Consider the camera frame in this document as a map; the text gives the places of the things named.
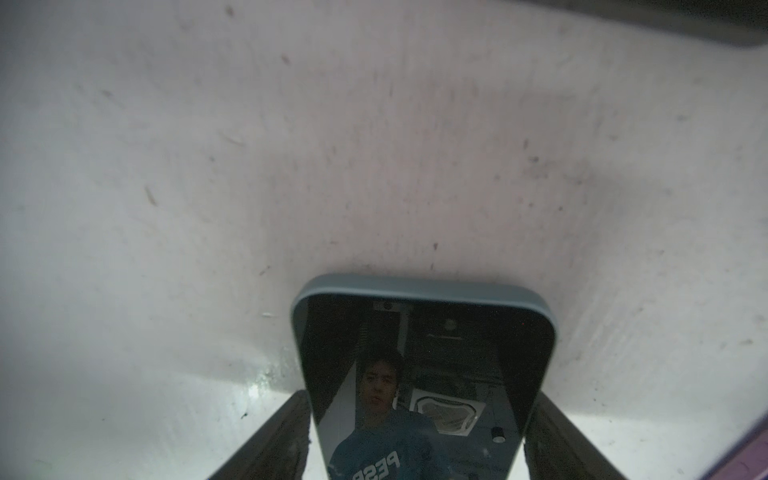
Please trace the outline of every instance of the ceiling air conditioner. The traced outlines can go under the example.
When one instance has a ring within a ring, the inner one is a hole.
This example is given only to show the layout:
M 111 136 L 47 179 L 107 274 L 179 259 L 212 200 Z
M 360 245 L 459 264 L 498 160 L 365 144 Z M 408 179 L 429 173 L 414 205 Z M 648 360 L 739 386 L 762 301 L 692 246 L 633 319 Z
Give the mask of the ceiling air conditioner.
M 411 410 L 428 416 L 437 431 L 466 437 L 477 423 L 485 404 L 425 390 L 413 389 Z

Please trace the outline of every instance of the dirty white wall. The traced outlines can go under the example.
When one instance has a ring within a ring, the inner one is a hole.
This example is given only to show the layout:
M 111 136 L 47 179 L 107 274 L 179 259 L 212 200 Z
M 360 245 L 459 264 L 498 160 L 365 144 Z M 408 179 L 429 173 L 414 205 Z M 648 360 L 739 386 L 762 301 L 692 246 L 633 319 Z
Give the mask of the dirty white wall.
M 204 478 L 302 386 L 290 302 L 332 271 L 539 292 L 544 390 L 632 480 L 766 411 L 768 49 L 496 0 L 10 4 L 4 478 Z

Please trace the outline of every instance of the smartphone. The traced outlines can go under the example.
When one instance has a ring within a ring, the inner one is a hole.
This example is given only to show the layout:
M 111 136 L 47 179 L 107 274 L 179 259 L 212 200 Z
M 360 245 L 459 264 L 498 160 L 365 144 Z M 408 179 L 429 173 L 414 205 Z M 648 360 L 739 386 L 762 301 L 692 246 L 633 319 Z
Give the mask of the smartphone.
M 539 295 L 333 274 L 292 322 L 329 478 L 507 478 L 557 336 Z

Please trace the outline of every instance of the man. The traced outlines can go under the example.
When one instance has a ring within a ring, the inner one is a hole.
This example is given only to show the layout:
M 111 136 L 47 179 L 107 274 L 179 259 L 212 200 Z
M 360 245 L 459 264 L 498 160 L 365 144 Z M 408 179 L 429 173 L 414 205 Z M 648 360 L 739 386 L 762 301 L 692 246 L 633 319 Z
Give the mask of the man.
M 392 409 L 402 377 L 400 353 L 377 347 L 361 365 L 362 428 L 336 447 L 328 465 L 331 479 L 449 480 L 448 460 L 434 442 L 434 422 L 421 413 Z

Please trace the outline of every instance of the blue t-shirt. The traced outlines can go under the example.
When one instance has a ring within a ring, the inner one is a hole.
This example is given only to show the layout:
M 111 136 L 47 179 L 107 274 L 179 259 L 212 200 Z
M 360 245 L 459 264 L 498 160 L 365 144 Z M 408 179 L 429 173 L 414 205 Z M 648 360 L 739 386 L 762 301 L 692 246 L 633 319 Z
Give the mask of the blue t-shirt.
M 451 469 L 421 413 L 392 410 L 374 429 L 356 429 L 331 456 L 331 480 L 447 480 Z

